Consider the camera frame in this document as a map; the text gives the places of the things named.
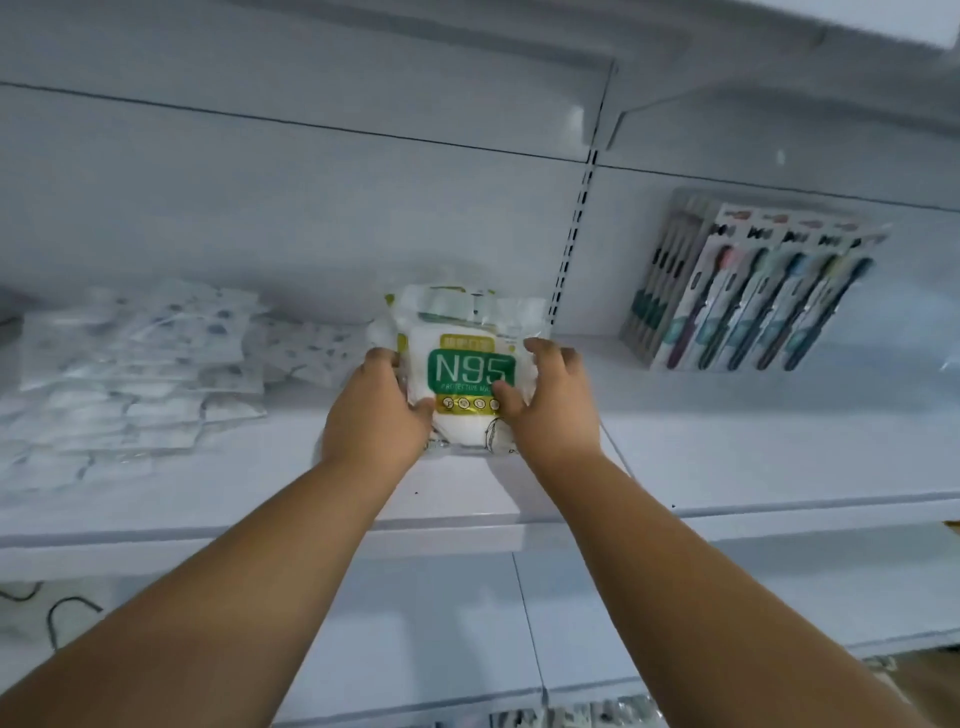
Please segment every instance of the white shelf panel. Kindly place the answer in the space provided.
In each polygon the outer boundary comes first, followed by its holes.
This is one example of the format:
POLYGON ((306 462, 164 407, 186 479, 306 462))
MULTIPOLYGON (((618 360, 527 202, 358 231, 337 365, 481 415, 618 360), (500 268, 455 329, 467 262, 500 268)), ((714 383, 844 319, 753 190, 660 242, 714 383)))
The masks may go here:
POLYGON ((388 283, 451 275, 549 298, 584 173, 16 88, 0 104, 0 283, 53 302, 164 275, 328 322, 368 321, 388 283))
POLYGON ((5 3, 0 81, 586 159, 605 61, 388 12, 5 3))
POLYGON ((957 209, 960 170, 951 162, 958 157, 956 135, 804 95, 721 89, 627 114, 598 161, 957 209))
MULTIPOLYGON (((13 364, 14 348, 0 349, 8 386, 13 364)), ((6 504, 0 508, 0 580, 171 569, 311 467, 335 394, 287 382, 268 395, 268 418, 203 440, 189 455, 160 460, 151 476, 6 504)), ((606 437, 603 445, 619 463, 606 437)), ((571 544, 556 507, 518 456, 445 456, 414 466, 358 555, 571 544)))
MULTIPOLYGON (((857 657, 960 641, 960 539, 939 524, 720 548, 857 657)), ((527 551, 515 559, 549 703, 646 692, 580 554, 527 551)))
POLYGON ((570 341, 623 462, 684 518, 909 503, 960 516, 956 376, 830 347, 791 374, 652 373, 618 341, 570 341))
POLYGON ((929 357, 938 366, 953 350, 953 332, 960 330, 960 213, 603 168, 593 173, 556 331, 617 335, 678 187, 826 205, 891 223, 891 237, 876 253, 877 266, 844 300, 823 340, 894 348, 929 357))
POLYGON ((865 5, 860 0, 747 0, 747 2, 824 20, 896 40, 950 49, 960 31, 960 7, 953 0, 881 0, 865 5))
MULTIPOLYGON (((129 597, 149 581, 116 590, 129 597)), ((0 690, 48 656, 45 643, 0 640, 0 690)), ((276 724, 396 728, 541 701, 510 554, 356 560, 276 724)))

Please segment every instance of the black cable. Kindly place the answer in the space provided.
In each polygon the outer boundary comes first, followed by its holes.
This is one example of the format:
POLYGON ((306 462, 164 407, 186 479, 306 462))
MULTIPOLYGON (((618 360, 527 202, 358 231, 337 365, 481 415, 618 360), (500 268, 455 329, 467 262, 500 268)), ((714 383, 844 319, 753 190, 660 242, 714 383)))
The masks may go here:
POLYGON ((8 601, 12 601, 17 604, 22 604, 25 601, 30 601, 31 599, 33 599, 36 596, 36 594, 40 591, 40 587, 42 586, 43 586, 42 581, 36 582, 34 585, 34 590, 26 596, 15 596, 12 594, 8 594, 7 592, 4 592, 2 589, 0 589, 0 599, 7 599, 8 601))
POLYGON ((81 604, 89 607, 97 614, 100 614, 104 611, 103 607, 96 602, 90 601, 85 596, 65 596, 63 599, 55 602, 54 605, 47 611, 47 636, 50 638, 50 646, 54 648, 54 652, 60 649, 60 643, 57 639, 57 629, 54 627, 54 612, 57 611, 57 607, 59 607, 61 604, 65 604, 68 601, 79 601, 81 604))

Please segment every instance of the toothbrush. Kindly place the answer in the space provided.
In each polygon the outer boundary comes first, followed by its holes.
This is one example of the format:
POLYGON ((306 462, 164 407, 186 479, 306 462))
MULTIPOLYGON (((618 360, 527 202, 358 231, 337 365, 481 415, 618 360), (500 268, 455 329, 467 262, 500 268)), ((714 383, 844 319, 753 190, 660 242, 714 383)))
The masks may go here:
POLYGON ((710 303, 710 291, 713 288, 713 284, 716 282, 720 272, 733 264, 733 258, 734 251, 732 245, 725 245, 720 249, 719 253, 717 253, 717 257, 713 260, 713 272, 710 274, 707 283, 701 289, 700 295, 697 296, 697 301, 693 305, 693 309, 686 317, 686 323, 684 324, 684 329, 680 332, 680 338, 677 339, 673 351, 670 352, 670 358, 667 359, 666 362, 667 369, 676 369, 677 365, 680 364, 680 360, 684 358, 686 348, 690 345, 693 334, 696 333, 697 330, 697 318, 700 316, 701 311, 707 308, 710 303))
POLYGON ((754 318, 754 321, 750 324, 750 328, 747 329, 746 336, 743 337, 743 341, 740 342, 730 361, 727 362, 727 369, 731 372, 735 372, 740 364, 743 363, 750 349, 753 348, 756 339, 766 328, 767 324, 770 323, 770 318, 776 310, 777 298, 780 296, 780 291, 783 290, 783 286, 785 286, 790 279, 802 276, 805 268, 806 255, 803 253, 794 254, 787 262, 786 268, 783 270, 782 278, 777 281, 777 287, 774 288, 773 293, 767 297, 763 305, 756 312, 756 318, 754 318))
POLYGON ((837 312, 837 308, 840 307, 840 300, 843 299, 847 291, 850 290, 851 286, 856 283, 858 280, 863 279, 874 267, 874 260, 869 257, 865 257, 857 262, 853 266, 853 270, 850 271, 850 277, 847 279, 847 282, 844 283, 843 288, 837 293, 833 298, 833 301, 830 302, 830 305, 827 306, 820 314, 820 317, 817 319, 817 323, 813 325, 813 328, 806 333, 803 342, 793 353, 790 354, 790 357, 786 360, 786 366, 783 368, 787 372, 792 372, 797 368, 797 365, 800 364, 801 359, 806 356, 806 353, 810 351, 810 348, 816 343, 817 339, 820 337, 821 332, 824 330, 824 326, 827 325, 827 322, 832 318, 833 314, 837 312))
POLYGON ((766 262, 769 254, 770 251, 767 248, 757 249, 754 259, 750 261, 750 271, 747 273, 746 278, 740 284, 736 293, 733 294, 733 298, 727 305, 727 309, 723 312, 723 317, 717 325, 717 330, 710 337, 707 348, 704 349, 704 353, 700 357, 700 363, 697 365, 699 369, 705 370, 710 368, 713 359, 720 351, 723 343, 727 340, 727 334, 730 333, 730 321, 733 319, 733 316, 736 315, 736 312, 743 308, 743 297, 747 295, 747 288, 750 286, 750 281, 763 269, 763 264, 766 262))
POLYGON ((790 315, 787 316, 786 321, 783 322, 783 328, 780 330, 780 333, 777 334, 774 343, 767 348, 767 351, 763 353, 763 356, 757 362, 756 367, 758 369, 762 371, 769 367, 777 354, 780 353, 780 349, 782 349, 783 345, 790 339, 794 325, 800 321, 804 314, 813 306, 814 291, 819 292, 824 281, 836 273, 836 269, 840 265, 840 260, 839 255, 831 255, 827 258, 827 262, 821 266, 817 278, 813 281, 813 285, 806 289, 806 293, 797 301, 793 310, 790 311, 790 315))

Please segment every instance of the hand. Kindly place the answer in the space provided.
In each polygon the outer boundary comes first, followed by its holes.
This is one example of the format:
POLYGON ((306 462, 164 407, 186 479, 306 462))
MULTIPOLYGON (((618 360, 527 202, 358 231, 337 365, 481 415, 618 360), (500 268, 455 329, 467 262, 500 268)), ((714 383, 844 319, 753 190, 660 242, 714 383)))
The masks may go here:
POLYGON ((371 349, 326 417, 325 463, 372 468, 396 484, 417 462, 430 436, 433 401, 407 404, 394 375, 396 352, 371 349))
POLYGON ((602 457, 600 417, 580 354, 546 339, 527 339, 523 345, 539 370, 533 401, 524 402, 502 379, 493 383, 493 393, 530 469, 541 475, 571 458, 602 457))

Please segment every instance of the n95 mask package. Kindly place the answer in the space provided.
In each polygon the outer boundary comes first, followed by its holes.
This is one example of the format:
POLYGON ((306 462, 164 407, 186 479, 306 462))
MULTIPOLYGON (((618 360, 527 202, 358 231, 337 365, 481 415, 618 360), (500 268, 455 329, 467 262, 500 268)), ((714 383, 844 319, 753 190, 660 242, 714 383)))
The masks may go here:
POLYGON ((515 452, 492 385, 504 379, 526 401, 533 397, 537 367, 523 339, 548 335, 547 301, 426 285, 387 300, 407 400, 434 401, 433 445, 459 454, 515 452))

